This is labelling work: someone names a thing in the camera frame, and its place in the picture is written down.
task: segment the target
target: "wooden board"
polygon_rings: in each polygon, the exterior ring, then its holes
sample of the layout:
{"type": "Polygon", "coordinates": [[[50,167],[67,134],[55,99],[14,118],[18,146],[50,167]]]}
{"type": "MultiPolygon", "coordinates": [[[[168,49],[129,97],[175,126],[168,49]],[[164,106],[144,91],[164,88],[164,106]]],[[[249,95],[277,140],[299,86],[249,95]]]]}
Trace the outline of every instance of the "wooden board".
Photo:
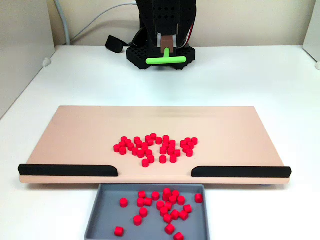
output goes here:
{"type": "Polygon", "coordinates": [[[21,175],[22,183],[286,184],[280,177],[191,177],[198,166],[283,167],[254,107],[60,106],[27,164],[111,165],[117,177],[21,175]],[[144,168],[131,152],[113,151],[122,136],[156,133],[180,140],[197,137],[193,157],[144,168]]]}

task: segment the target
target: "white table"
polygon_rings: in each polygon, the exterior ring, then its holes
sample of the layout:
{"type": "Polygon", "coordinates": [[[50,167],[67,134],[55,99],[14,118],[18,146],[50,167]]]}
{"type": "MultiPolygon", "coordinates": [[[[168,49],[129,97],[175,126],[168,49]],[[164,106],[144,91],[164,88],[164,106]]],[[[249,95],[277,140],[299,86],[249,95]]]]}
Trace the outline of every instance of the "white table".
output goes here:
{"type": "Polygon", "coordinates": [[[57,47],[0,120],[0,239],[84,238],[98,185],[19,182],[59,105],[255,106],[291,182],[206,185],[211,239],[319,236],[320,71],[300,46],[197,48],[182,71],[139,70],[101,46],[57,47]]]}

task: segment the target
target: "black rubber strip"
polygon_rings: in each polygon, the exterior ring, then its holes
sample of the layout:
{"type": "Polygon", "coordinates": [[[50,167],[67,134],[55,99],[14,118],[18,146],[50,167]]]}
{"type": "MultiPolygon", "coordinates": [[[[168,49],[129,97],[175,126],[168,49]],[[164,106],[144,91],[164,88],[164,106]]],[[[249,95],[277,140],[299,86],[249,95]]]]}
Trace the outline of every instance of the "black rubber strip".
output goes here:
{"type": "Polygon", "coordinates": [[[289,166],[197,166],[194,178],[289,178],[289,166]]]}
{"type": "Polygon", "coordinates": [[[111,165],[20,164],[21,176],[118,177],[111,165]]]}

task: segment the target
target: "white cable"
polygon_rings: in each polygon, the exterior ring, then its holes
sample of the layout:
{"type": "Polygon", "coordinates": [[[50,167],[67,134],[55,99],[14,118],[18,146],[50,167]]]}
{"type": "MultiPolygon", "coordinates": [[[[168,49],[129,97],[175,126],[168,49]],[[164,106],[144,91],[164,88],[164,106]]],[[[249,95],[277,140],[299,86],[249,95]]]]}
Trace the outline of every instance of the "white cable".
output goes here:
{"type": "Polygon", "coordinates": [[[54,3],[63,24],[66,45],[70,46],[71,45],[70,34],[69,34],[69,29],[68,29],[67,20],[66,20],[64,11],[62,10],[59,0],[54,0],[54,3]]]}
{"type": "Polygon", "coordinates": [[[104,12],[100,13],[95,19],[93,19],[84,29],[82,29],[77,35],[75,35],[71,41],[73,41],[76,37],[78,37],[84,30],[86,30],[91,24],[94,23],[95,20],[97,20],[98,18],[100,18],[103,14],[105,14],[106,12],[115,9],[117,7],[121,7],[121,6],[126,6],[126,5],[137,5],[136,1],[132,1],[132,2],[127,2],[127,3],[122,3],[113,7],[110,7],[109,9],[105,10],[104,12]]]}

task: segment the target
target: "gray tray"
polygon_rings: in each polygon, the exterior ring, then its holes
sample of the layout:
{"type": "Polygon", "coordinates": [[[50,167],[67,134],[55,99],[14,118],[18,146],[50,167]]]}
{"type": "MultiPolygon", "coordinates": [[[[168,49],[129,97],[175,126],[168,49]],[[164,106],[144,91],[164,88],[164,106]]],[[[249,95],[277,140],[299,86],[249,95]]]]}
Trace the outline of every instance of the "gray tray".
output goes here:
{"type": "MultiPolygon", "coordinates": [[[[183,206],[175,204],[172,209],[181,211],[183,206]]],[[[181,232],[185,240],[209,240],[209,228],[206,208],[205,188],[201,184],[101,184],[99,186],[89,223],[85,232],[85,240],[173,240],[174,235],[181,232]],[[153,191],[160,193],[164,188],[178,190],[185,197],[185,204],[192,206],[189,218],[173,220],[175,231],[172,235],[165,232],[168,225],[160,216],[156,201],[146,206],[148,216],[142,219],[140,226],[135,226],[133,218],[139,215],[137,198],[139,191],[145,191],[151,198],[153,191]],[[203,203],[195,202],[195,194],[203,195],[203,203]],[[126,208],[119,205],[121,198],[127,198],[126,208]],[[114,235],[115,227],[123,227],[124,235],[114,235]]]]}

